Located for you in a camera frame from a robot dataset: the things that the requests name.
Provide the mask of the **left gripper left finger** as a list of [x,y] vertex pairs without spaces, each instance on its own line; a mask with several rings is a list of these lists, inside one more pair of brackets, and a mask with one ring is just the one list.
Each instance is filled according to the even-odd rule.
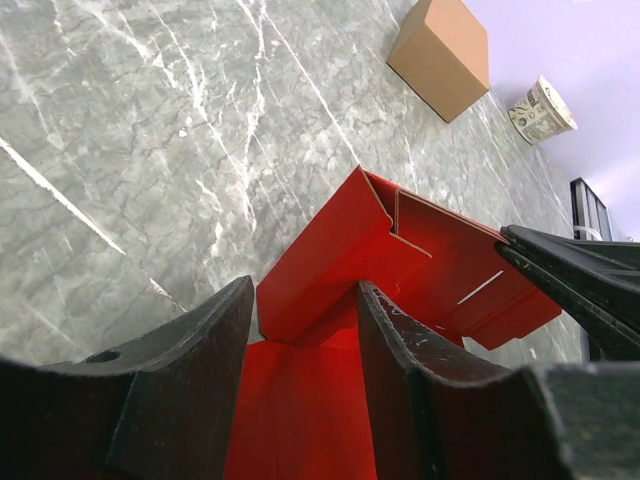
[[220,479],[248,345],[242,276],[78,363],[1,361],[5,479]]

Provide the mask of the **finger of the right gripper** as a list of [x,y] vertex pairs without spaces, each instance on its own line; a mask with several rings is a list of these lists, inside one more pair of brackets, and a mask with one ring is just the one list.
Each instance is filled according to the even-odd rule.
[[587,295],[637,295],[639,245],[576,240],[509,225],[500,230],[515,250]]
[[639,358],[639,245],[520,239],[499,254],[585,330],[607,360]]

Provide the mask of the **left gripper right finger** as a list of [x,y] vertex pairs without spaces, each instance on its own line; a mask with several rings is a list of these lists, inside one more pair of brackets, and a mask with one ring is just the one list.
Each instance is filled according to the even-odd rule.
[[635,362],[488,362],[358,286],[366,403],[381,479],[635,479]]

